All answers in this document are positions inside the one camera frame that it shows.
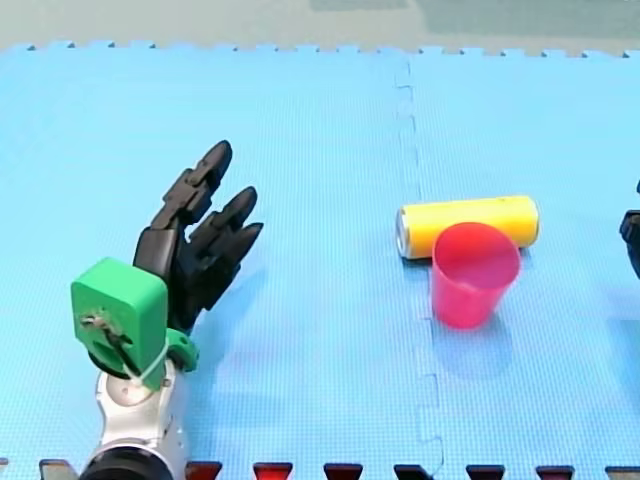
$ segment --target black object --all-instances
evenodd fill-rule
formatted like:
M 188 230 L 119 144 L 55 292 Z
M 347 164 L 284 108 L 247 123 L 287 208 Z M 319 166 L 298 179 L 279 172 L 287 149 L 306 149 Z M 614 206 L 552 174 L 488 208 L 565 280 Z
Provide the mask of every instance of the black object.
M 133 265 L 162 278 L 169 290 L 169 328 L 189 334 L 200 312 L 210 310 L 240 270 L 240 262 L 262 230 L 243 227 L 258 195 L 253 187 L 238 193 L 221 212 L 200 221 L 231 163 L 229 142 L 215 145 L 188 168 L 163 197 L 164 206 L 138 239 Z
M 137 448 L 114 448 L 98 456 L 78 480 L 173 480 L 158 457 Z
M 620 226 L 620 235 L 627 244 L 627 254 L 633 271 L 640 278 L 640 210 L 629 210 L 625 214 Z

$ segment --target robotic hand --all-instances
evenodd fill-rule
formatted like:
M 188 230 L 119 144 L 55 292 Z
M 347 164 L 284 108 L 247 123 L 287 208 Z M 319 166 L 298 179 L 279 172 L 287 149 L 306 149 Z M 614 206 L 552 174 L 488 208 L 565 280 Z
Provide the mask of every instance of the robotic hand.
M 636 188 L 640 193 L 640 183 Z M 640 210 L 629 210 L 622 220 L 620 234 L 627 244 L 629 260 L 636 276 L 640 278 Z
M 103 259 L 71 286 L 76 337 L 101 370 L 96 397 L 104 417 L 80 480 L 185 479 L 184 374 L 198 360 L 190 334 L 262 229 L 243 227 L 257 200 L 248 187 L 186 239 L 185 229 L 211 207 L 231 156 L 220 142 L 180 175 L 140 234 L 133 265 Z

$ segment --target pink cup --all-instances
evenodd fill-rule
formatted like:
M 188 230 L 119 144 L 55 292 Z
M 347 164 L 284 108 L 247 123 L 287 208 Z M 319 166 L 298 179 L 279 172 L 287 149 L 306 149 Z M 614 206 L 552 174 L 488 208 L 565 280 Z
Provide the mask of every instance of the pink cup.
M 436 318 L 457 329 L 481 326 L 519 272 L 518 247 L 497 228 L 459 223 L 445 229 L 433 246 Z

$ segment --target yellow cylinder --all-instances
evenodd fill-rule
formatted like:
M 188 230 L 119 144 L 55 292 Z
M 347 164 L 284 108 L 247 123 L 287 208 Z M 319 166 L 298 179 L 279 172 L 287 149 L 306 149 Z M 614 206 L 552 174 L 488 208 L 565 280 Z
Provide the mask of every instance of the yellow cylinder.
M 521 248 L 536 241 L 540 224 L 535 202 L 520 195 L 405 205 L 396 217 L 400 255 L 408 260 L 430 258 L 440 232 L 464 222 L 496 227 Z

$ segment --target green mount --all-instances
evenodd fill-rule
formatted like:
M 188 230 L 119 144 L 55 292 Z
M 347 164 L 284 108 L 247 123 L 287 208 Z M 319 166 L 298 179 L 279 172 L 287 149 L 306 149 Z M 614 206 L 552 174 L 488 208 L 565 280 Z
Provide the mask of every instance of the green mount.
M 178 368 L 196 368 L 197 347 L 188 336 L 167 328 L 167 287 L 155 275 L 105 258 L 71 284 L 71 303 L 76 338 L 106 368 L 139 376 L 165 345 Z M 166 375 L 162 360 L 143 378 L 154 391 Z

